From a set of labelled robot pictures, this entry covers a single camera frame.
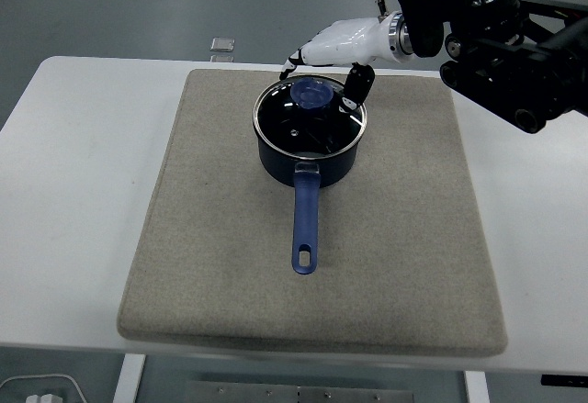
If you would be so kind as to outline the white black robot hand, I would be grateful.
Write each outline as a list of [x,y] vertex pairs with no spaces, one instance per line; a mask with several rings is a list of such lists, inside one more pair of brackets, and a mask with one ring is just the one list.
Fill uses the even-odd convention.
[[350,113],[362,106],[375,81],[371,63],[405,62],[412,58],[402,12],[376,17],[339,20],[317,33],[288,57],[280,72],[284,80],[299,66],[350,65],[340,97],[340,109]]

